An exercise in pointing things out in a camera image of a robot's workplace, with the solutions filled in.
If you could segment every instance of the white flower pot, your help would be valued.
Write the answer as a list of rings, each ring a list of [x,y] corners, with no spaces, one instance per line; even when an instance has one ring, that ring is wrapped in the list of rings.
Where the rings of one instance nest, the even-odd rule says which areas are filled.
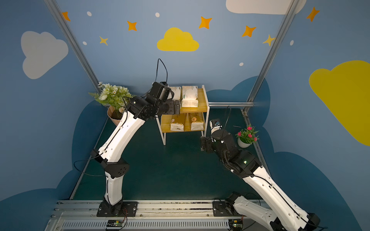
[[[246,148],[246,147],[249,147],[251,145],[251,143],[244,143],[243,141],[240,140],[240,138],[238,137],[238,145],[239,147],[242,147],[242,148]]]

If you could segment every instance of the robotic arm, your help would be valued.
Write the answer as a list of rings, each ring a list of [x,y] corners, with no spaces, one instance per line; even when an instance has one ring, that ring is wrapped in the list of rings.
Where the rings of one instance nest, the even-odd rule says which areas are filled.
[[[146,98],[133,97],[123,117],[107,142],[93,150],[91,156],[104,168],[106,189],[98,217],[115,217],[122,213],[122,180],[129,164],[121,159],[123,150],[135,132],[151,117],[179,114],[179,102],[167,99],[174,93],[166,82],[154,82]],[[232,210],[252,218],[270,231],[313,231],[320,219],[298,207],[271,179],[261,162],[250,152],[239,150],[233,136],[222,129],[218,119],[210,121],[211,137],[201,137],[201,149],[215,152],[226,168],[251,185],[272,210],[263,208],[238,193],[226,202]]]
[[[250,152],[239,150],[233,136],[222,129],[218,119],[210,121],[211,137],[201,138],[201,150],[215,152],[225,167],[242,178],[266,201],[272,211],[238,193],[226,202],[239,214],[252,218],[270,231],[312,231],[320,219],[297,206],[272,180],[261,162]]]
[[[167,99],[174,96],[166,82],[154,82],[146,98],[133,97],[126,106],[122,119],[106,143],[98,151],[91,152],[105,171],[106,187],[104,200],[100,204],[98,217],[114,217],[122,213],[122,180],[129,164],[121,159],[123,150],[135,132],[149,118],[161,114],[179,114],[179,101]]]

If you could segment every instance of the white cloud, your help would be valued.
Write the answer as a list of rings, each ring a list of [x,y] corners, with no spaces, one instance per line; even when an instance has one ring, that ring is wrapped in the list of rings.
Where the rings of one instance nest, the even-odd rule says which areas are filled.
[[[226,8],[238,14],[285,14],[291,0],[226,0]],[[306,4],[300,0],[296,8],[298,13]]]
[[[68,54],[67,44],[48,32],[24,32],[21,46],[26,56],[23,71],[30,79],[40,78]]]

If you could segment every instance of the potted plant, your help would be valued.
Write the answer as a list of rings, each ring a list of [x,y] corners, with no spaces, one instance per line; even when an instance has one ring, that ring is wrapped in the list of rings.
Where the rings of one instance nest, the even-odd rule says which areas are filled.
[[[128,105],[130,98],[132,98],[134,95],[130,94],[128,89],[122,86],[111,86],[110,84],[103,84],[103,82],[99,82],[98,87],[102,88],[102,92],[100,94],[89,94],[102,105],[110,105],[107,114],[117,126],[122,119],[123,112],[125,111],[125,105]]]
[[[242,148],[249,147],[253,142],[259,140],[258,136],[256,136],[257,132],[259,131],[255,131],[255,127],[252,127],[252,125],[242,129],[236,134],[238,138],[238,145]]]

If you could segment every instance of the black mounting plate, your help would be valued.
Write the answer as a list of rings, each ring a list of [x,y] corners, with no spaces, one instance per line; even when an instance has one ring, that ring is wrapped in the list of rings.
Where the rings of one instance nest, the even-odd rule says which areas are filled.
[[[97,217],[124,217],[127,210],[126,217],[134,217],[137,210],[137,201],[120,201],[114,206],[111,206],[105,199],[99,205]]]
[[[242,216],[237,213],[232,206],[227,206],[224,201],[214,201],[212,203],[213,216],[215,217],[231,217]]]

